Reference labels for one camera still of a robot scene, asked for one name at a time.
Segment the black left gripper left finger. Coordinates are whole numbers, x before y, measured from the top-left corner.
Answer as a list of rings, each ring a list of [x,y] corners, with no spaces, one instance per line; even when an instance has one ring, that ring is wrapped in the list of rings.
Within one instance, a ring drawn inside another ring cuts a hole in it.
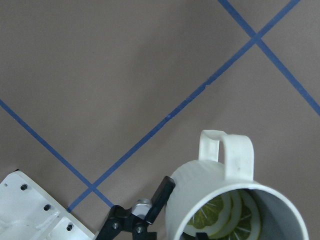
[[[162,208],[167,204],[171,193],[173,192],[176,184],[175,181],[165,176],[151,198],[151,208],[146,215],[146,222],[152,225]]]

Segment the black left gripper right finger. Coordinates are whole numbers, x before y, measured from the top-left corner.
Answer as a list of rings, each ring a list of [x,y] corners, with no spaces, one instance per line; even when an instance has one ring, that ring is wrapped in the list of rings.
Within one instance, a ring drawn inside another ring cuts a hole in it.
[[[210,240],[205,232],[197,232],[195,234],[195,240]]]

